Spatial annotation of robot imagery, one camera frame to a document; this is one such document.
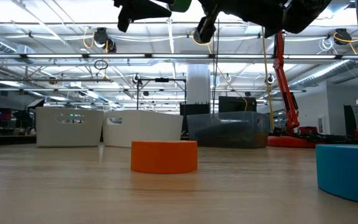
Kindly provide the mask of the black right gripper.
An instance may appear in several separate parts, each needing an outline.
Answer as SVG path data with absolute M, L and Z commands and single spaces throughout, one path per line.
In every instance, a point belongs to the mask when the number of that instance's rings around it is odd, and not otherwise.
M 198 0 L 204 11 L 196 30 L 199 44 L 211 41 L 220 12 L 231 14 L 245 22 L 253 22 L 265 28 L 264 37 L 270 37 L 283 29 L 282 19 L 287 0 Z

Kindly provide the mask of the black background box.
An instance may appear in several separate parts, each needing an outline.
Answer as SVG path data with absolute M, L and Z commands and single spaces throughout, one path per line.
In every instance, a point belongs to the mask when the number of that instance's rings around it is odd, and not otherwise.
M 207 104 L 180 104 L 180 115 L 189 116 L 196 114 L 209 114 L 211 105 Z

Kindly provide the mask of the blue tape roll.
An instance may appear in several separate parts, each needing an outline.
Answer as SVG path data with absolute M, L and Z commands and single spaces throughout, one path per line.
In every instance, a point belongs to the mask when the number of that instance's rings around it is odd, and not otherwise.
M 318 187 L 337 197 L 358 202 L 358 145 L 317 145 Z

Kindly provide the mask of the light grey plastic bin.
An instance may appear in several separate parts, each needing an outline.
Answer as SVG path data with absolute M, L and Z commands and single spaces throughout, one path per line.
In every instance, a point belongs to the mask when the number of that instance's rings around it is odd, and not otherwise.
M 35 115 L 38 147 L 96 147 L 100 143 L 102 111 L 38 107 Z

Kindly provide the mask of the orange tape roll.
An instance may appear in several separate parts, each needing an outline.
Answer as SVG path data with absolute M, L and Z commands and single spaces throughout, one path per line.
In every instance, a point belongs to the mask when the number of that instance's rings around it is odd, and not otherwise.
M 132 141 L 131 169 L 147 174 L 183 174 L 198 169 L 196 141 Z

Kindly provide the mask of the dark translucent plastic bin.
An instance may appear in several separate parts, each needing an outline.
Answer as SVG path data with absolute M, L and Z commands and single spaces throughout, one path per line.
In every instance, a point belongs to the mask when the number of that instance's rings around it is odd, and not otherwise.
M 235 123 L 235 122 L 243 122 L 243 121 L 254 123 L 260 127 L 267 128 L 268 133 L 270 132 L 269 115 L 253 112 L 253 111 L 239 111 L 239 112 L 215 113 L 215 114 L 197 114 L 197 115 L 187 116 L 189 137 L 194 130 L 199 130 L 201 128 L 208 128 L 212 125 L 217 125 L 217 124 Z

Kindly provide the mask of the white plastic bin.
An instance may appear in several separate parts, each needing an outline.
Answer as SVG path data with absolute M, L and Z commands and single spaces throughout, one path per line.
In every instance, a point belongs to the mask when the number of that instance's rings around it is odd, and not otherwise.
M 132 141 L 179 141 L 183 116 L 142 110 L 104 114 L 103 142 L 109 147 L 131 147 Z

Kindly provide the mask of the black background screen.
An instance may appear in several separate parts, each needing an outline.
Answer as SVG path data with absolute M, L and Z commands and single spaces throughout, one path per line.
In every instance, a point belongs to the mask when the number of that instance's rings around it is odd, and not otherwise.
M 257 111 L 257 101 L 255 98 L 241 98 L 235 96 L 220 96 L 218 110 L 220 113 Z

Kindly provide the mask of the black metal stand frame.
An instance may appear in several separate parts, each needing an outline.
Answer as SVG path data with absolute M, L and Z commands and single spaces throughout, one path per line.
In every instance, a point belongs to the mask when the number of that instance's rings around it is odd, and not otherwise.
M 155 83 L 168 83 L 168 82 L 174 82 L 175 84 L 177 84 L 181 90 L 184 92 L 184 104 L 187 104 L 187 80 L 186 79 L 178 79 L 178 78 L 138 78 L 137 79 L 137 83 L 136 83 L 136 93 L 137 93 L 137 98 L 136 98 L 136 110 L 139 109 L 139 93 L 140 93 L 140 82 L 145 82 L 142 85 L 143 87 L 146 87 L 149 82 L 155 82 Z M 183 82 L 184 83 L 184 88 L 182 88 L 178 82 Z

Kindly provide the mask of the red desk lamp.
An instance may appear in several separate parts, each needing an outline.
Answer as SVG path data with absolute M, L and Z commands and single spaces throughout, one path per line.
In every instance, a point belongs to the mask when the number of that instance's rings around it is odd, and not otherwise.
M 298 107 L 295 97 L 290 92 L 287 78 L 283 69 L 284 66 L 284 37 L 282 31 L 275 34 L 273 52 L 273 67 L 275 70 L 278 87 L 283 101 L 283 107 L 287 122 L 285 127 L 274 128 L 273 133 L 268 137 L 268 146 L 272 147 L 293 147 L 293 148 L 315 148 L 316 142 L 307 140 L 295 134 L 295 128 L 300 123 L 298 120 Z

